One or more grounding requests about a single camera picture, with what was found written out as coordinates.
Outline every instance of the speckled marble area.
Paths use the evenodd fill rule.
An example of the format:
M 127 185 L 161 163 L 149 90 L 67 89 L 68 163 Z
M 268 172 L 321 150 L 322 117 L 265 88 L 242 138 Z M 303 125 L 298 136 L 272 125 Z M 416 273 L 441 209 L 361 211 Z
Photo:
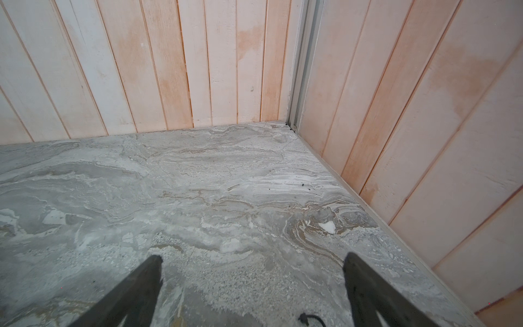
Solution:
M 0 226 L 0 325 L 66 326 L 159 254 L 153 326 L 352 326 L 349 251 L 468 325 L 278 122 L 0 147 Z

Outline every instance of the gray marble floor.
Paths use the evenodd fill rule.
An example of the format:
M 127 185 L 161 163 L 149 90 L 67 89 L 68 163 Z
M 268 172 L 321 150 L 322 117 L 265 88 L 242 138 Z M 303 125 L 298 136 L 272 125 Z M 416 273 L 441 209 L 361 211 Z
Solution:
M 153 326 L 351 326 L 349 251 L 468 325 L 282 123 L 0 147 L 0 246 L 5 326 L 66 326 L 151 254 Z

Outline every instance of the marble surface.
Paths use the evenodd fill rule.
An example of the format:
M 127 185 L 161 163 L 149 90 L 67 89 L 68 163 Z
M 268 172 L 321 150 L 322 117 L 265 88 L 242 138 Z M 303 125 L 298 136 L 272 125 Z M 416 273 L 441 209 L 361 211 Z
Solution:
M 349 251 L 468 325 L 278 122 L 2 146 L 0 247 L 5 326 L 66 326 L 151 254 L 153 326 L 351 326 Z

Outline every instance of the wooden panel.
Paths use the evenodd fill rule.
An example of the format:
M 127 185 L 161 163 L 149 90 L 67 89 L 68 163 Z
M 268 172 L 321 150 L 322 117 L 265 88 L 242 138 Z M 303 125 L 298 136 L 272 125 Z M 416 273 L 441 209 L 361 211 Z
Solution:
M 69 135 L 72 138 L 106 135 L 54 5 L 50 1 L 31 0 L 5 0 L 4 5 Z
M 370 3 L 323 150 L 323 159 L 338 174 L 342 173 L 356 141 L 411 3 L 411 0 L 373 0 Z
M 285 45 L 285 61 L 281 77 L 280 107 L 278 120 L 286 121 L 291 107 L 291 92 L 293 88 L 293 73 L 296 65 L 299 41 L 301 40 L 300 22 L 303 11 L 303 0 L 291 0 L 289 23 L 287 26 L 287 42 Z
M 236 124 L 236 1 L 205 0 L 213 125 Z
M 391 223 L 430 266 L 523 184 L 522 71 L 520 47 Z
M 138 132 L 166 129 L 140 0 L 98 0 Z
M 281 77 L 291 0 L 267 0 L 261 120 L 278 119 Z
M 31 142 L 31 136 L 0 89 L 0 144 Z
M 35 141 L 68 139 L 8 17 L 0 10 L 0 86 Z
M 300 135 L 318 153 L 327 141 L 369 1 L 326 1 L 309 75 Z
M 167 129 L 192 127 L 189 86 L 178 7 L 172 0 L 142 0 Z
M 361 192 L 390 222 L 523 38 L 521 1 L 464 0 Z
M 473 311 L 523 285 L 522 212 L 520 190 L 434 269 Z
M 238 123 L 260 121 L 266 0 L 236 2 Z
M 55 0 L 109 134 L 136 128 L 96 0 Z
M 414 2 L 342 172 L 356 192 L 361 192 L 457 4 Z
M 212 126 L 207 32 L 203 0 L 178 0 L 192 120 L 195 127 Z
M 513 327 L 523 321 L 523 288 L 503 301 L 481 311 L 477 316 L 487 327 Z

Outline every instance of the wooden wall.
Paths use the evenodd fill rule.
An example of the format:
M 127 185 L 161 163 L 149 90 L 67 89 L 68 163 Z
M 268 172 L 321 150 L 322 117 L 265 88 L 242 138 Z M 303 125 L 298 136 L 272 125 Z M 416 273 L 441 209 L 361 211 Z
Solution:
M 474 311 L 523 286 L 522 17 L 326 1 L 299 130 Z
M 0 144 L 287 118 L 303 0 L 0 4 Z

